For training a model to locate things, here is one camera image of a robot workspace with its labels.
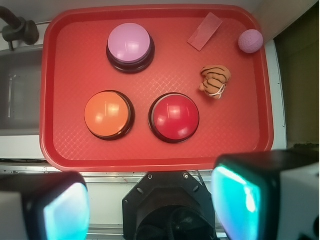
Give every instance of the red tray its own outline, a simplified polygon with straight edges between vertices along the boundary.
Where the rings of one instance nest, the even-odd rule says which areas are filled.
[[[197,51],[187,43],[208,13],[223,20]],[[151,66],[141,73],[115,70],[108,36],[123,23],[142,25],[155,43]],[[43,48],[40,141],[45,158],[62,171],[147,172],[212,169],[221,154],[270,150],[273,117],[265,50],[245,54],[239,36],[260,29],[246,11],[224,5],[144,5],[67,11],[48,27]],[[224,65],[232,78],[221,100],[198,90],[206,65]],[[132,131],[122,139],[95,137],[84,118],[89,99],[105,90],[128,96]],[[178,92],[197,105],[200,123],[186,142],[170,144],[148,125],[159,96]]]

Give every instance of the pink ball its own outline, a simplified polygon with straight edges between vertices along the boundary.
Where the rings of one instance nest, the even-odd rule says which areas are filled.
[[[264,37],[257,30],[247,30],[239,37],[239,47],[247,54],[257,52],[263,45]]]

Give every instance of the faucet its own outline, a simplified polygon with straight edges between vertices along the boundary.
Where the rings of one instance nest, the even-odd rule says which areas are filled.
[[[39,31],[34,21],[16,17],[3,6],[0,6],[0,18],[8,24],[2,29],[2,36],[9,43],[10,51],[14,51],[13,41],[22,40],[27,45],[33,45],[39,40]]]

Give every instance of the pink block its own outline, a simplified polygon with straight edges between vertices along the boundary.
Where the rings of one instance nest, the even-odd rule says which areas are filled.
[[[189,38],[188,43],[198,51],[201,51],[221,24],[222,20],[210,12]]]

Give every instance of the sink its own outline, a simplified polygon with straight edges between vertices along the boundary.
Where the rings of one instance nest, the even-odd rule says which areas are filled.
[[[0,51],[0,136],[38,135],[43,46]]]

